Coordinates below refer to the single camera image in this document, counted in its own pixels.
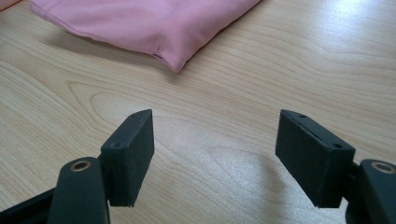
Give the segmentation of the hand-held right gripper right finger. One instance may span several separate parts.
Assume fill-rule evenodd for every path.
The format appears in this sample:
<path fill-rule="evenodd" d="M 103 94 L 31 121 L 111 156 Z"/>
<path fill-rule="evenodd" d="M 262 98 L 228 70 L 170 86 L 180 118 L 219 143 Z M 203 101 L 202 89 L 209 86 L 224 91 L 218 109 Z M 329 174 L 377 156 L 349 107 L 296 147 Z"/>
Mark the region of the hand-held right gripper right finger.
<path fill-rule="evenodd" d="M 276 156 L 314 206 L 337 208 L 355 148 L 306 115 L 281 110 Z"/>

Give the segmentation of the pink cloth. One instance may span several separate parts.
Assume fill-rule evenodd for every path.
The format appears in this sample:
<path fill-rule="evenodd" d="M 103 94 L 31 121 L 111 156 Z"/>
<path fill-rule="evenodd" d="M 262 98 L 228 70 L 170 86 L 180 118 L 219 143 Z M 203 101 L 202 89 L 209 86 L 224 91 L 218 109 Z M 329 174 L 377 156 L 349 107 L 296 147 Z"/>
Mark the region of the pink cloth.
<path fill-rule="evenodd" d="M 261 0 L 30 0 L 73 35 L 147 53 L 172 71 Z"/>

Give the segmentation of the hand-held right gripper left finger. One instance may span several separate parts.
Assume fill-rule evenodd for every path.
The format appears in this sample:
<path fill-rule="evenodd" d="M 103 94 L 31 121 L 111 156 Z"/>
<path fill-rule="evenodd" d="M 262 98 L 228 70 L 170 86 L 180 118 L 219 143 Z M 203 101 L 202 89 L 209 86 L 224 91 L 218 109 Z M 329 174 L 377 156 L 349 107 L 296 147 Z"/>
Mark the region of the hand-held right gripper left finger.
<path fill-rule="evenodd" d="M 134 206 L 153 155 L 152 110 L 133 113 L 101 147 L 111 206 Z"/>

